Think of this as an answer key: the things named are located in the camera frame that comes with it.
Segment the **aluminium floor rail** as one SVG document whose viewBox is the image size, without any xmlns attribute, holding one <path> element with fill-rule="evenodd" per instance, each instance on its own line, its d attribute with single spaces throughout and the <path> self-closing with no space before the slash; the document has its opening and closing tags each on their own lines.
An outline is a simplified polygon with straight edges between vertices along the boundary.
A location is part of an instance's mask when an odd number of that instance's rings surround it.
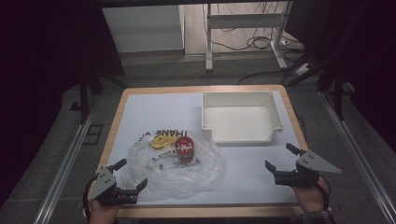
<svg viewBox="0 0 396 224">
<path fill-rule="evenodd" d="M 388 192 L 376 177 L 373 169 L 371 168 L 368 161 L 365 159 L 361 148 L 353 137 L 352 133 L 347 127 L 347 124 L 339 118 L 333 109 L 332 99 L 327 92 L 320 91 L 318 93 L 322 99 L 325 107 L 332 118 L 332 121 L 340 133 L 341 137 L 346 143 L 346 147 L 350 152 L 353 160 L 358 166 L 361 175 L 366 182 L 369 190 L 372 192 L 376 203 L 379 206 L 382 214 L 384 215 L 388 224 L 396 224 L 396 206 L 394 205 L 392 199 L 390 198 Z"/>
<path fill-rule="evenodd" d="M 83 143 L 83 139 L 85 138 L 88 128 L 92 123 L 92 117 L 95 113 L 99 101 L 100 97 L 94 96 L 89 103 L 88 115 L 86 119 L 78 126 L 78 131 L 73 138 L 71 146 L 66 151 L 64 159 L 50 185 L 50 188 L 46 197 L 43 200 L 43 203 L 41 204 L 36 214 L 33 224 L 49 224 L 54 209 L 63 192 L 64 185 L 78 156 L 78 153 Z"/>
</svg>

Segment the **person's right hand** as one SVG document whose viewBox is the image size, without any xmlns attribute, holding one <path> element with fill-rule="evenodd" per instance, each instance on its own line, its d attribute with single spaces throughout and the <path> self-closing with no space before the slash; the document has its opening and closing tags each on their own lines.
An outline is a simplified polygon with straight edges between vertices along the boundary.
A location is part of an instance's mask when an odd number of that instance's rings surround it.
<svg viewBox="0 0 396 224">
<path fill-rule="evenodd" d="M 305 213 L 324 211 L 325 196 L 317 187 L 294 187 L 292 190 L 296 196 L 297 202 Z"/>
</svg>

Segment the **red can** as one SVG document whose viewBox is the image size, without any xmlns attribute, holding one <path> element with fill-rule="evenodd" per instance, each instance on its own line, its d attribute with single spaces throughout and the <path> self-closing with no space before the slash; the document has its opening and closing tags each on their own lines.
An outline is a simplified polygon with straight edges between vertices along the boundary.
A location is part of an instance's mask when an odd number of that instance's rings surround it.
<svg viewBox="0 0 396 224">
<path fill-rule="evenodd" d="M 177 157 L 181 162 L 190 162 L 194 158 L 194 143 L 188 136 L 179 137 L 175 144 Z"/>
</svg>

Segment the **person's left hand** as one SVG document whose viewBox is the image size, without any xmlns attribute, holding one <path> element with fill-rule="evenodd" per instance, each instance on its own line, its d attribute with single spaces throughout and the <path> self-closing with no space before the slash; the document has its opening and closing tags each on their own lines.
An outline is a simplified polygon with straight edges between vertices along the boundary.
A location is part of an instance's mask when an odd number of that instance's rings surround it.
<svg viewBox="0 0 396 224">
<path fill-rule="evenodd" d="M 119 205 L 104 206 L 93 201 L 89 224 L 114 224 L 119 210 Z"/>
</svg>

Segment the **clear plastic bag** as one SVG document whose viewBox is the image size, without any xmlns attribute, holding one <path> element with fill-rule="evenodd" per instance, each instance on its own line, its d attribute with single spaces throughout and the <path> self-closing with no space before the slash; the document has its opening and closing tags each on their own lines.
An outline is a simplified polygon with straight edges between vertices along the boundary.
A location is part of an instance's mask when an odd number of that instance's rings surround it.
<svg viewBox="0 0 396 224">
<path fill-rule="evenodd" d="M 175 144 L 155 149 L 150 145 L 156 135 L 188 136 L 194 143 L 194 158 L 181 162 Z M 225 159 L 221 148 L 202 133 L 188 130 L 147 131 L 128 151 L 120 185 L 134 188 L 144 179 L 147 186 L 139 194 L 141 200 L 153 202 L 172 198 L 188 198 L 213 189 L 223 177 Z"/>
</svg>

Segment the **yellow snack packet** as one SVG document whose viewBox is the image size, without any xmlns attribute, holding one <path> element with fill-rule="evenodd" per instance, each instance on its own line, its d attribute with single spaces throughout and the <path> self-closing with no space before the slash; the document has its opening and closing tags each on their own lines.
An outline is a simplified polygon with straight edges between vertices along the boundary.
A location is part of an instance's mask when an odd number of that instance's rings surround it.
<svg viewBox="0 0 396 224">
<path fill-rule="evenodd" d="M 156 135 L 150 142 L 150 145 L 155 149 L 160 149 L 165 146 L 174 144 L 177 140 L 176 136 Z"/>
</svg>

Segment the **wooden table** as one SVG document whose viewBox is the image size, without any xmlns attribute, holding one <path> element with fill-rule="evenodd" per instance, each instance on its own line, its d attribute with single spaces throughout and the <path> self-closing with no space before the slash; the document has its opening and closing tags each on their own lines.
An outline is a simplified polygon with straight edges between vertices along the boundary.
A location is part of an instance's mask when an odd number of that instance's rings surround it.
<svg viewBox="0 0 396 224">
<path fill-rule="evenodd" d="M 281 85 L 190 86 L 130 88 L 122 93 L 113 119 L 100 166 L 114 163 L 127 155 L 143 131 L 166 123 L 176 127 L 198 129 L 201 125 L 203 92 L 273 91 L 285 129 L 269 147 L 226 149 L 227 174 L 211 191 L 189 199 L 124 205 L 119 218 L 220 218 L 220 217 L 294 217 L 303 210 L 289 187 L 274 183 L 266 170 L 266 160 L 283 169 L 292 167 L 293 156 L 285 149 L 290 142 L 307 148 L 286 89 Z"/>
</svg>

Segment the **white power strip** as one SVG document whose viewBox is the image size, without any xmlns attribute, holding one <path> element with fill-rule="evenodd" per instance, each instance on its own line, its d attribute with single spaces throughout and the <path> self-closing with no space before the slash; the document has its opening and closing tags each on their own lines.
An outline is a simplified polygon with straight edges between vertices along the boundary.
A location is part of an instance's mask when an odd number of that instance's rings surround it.
<svg viewBox="0 0 396 224">
<path fill-rule="evenodd" d="M 307 72 L 310 68 L 311 68 L 311 64 L 310 63 L 304 63 L 300 68 L 298 68 L 295 71 L 295 74 L 297 76 L 300 76 L 300 75 L 304 74 L 305 72 Z"/>
</svg>

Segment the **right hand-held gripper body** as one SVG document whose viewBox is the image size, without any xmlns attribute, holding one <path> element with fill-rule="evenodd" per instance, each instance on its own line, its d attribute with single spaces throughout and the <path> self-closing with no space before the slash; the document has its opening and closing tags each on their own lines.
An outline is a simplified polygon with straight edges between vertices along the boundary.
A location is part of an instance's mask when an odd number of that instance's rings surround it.
<svg viewBox="0 0 396 224">
<path fill-rule="evenodd" d="M 301 151 L 292 171 L 278 171 L 273 167 L 275 183 L 282 186 L 311 188 L 318 182 L 320 172 L 341 174 L 341 170 L 312 150 Z"/>
</svg>

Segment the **white plastic box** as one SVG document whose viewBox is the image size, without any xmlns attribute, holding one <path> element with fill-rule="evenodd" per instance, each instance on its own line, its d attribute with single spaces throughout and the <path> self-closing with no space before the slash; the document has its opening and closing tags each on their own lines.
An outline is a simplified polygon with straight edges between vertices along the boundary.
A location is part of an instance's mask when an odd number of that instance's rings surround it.
<svg viewBox="0 0 396 224">
<path fill-rule="evenodd" d="M 202 132 L 222 147 L 266 146 L 283 129 L 273 91 L 202 94 Z"/>
</svg>

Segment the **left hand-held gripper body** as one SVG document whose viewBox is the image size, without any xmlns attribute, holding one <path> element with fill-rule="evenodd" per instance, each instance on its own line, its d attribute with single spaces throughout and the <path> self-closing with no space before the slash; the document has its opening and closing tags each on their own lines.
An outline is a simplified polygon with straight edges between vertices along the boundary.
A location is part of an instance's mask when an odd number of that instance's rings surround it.
<svg viewBox="0 0 396 224">
<path fill-rule="evenodd" d="M 136 204 L 138 191 L 136 189 L 120 189 L 113 175 L 114 168 L 103 168 L 96 177 L 88 194 L 88 201 L 97 201 L 101 205 Z"/>
</svg>

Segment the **black floor plate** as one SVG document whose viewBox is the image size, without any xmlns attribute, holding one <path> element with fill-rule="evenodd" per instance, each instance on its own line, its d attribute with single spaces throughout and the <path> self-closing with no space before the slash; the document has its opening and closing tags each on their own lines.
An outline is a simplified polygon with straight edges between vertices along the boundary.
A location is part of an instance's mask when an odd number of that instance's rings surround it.
<svg viewBox="0 0 396 224">
<path fill-rule="evenodd" d="M 102 135 L 103 127 L 103 124 L 90 125 L 88 131 L 85 134 L 83 145 L 96 146 L 99 143 L 100 137 Z"/>
</svg>

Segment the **white table mat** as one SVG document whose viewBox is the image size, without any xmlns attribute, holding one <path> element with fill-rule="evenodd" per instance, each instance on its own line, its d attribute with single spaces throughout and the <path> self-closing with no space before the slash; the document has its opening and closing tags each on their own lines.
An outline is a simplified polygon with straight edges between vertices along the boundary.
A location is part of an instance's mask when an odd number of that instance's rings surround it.
<svg viewBox="0 0 396 224">
<path fill-rule="evenodd" d="M 294 169 L 297 144 L 279 91 L 129 95 L 109 162 L 127 161 L 118 184 L 144 205 L 292 203 L 266 169 Z"/>
</svg>

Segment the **white metal desk frame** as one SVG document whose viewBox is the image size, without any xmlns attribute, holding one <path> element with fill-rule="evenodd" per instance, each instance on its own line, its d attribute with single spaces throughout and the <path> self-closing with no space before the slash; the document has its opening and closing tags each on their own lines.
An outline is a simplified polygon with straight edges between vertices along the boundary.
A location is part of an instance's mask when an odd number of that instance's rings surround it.
<svg viewBox="0 0 396 224">
<path fill-rule="evenodd" d="M 276 36 L 269 42 L 272 52 L 281 70 L 287 68 L 287 64 L 280 53 L 280 39 L 282 37 L 286 21 L 290 12 L 291 1 L 287 1 L 281 12 L 262 14 L 212 14 L 211 5 L 206 5 L 206 46 L 205 46 L 205 70 L 213 70 L 213 41 L 212 31 L 233 28 L 276 28 Z"/>
</svg>

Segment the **black stand leg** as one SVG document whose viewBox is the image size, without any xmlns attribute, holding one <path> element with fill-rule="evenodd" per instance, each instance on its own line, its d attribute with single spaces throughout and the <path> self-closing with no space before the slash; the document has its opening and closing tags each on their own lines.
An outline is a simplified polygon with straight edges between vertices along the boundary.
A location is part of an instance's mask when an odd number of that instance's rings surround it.
<svg viewBox="0 0 396 224">
<path fill-rule="evenodd" d="M 88 90 L 91 90 L 93 95 L 99 95 L 103 93 L 104 88 L 97 75 L 82 73 L 79 77 L 81 124 L 89 115 Z"/>
</svg>

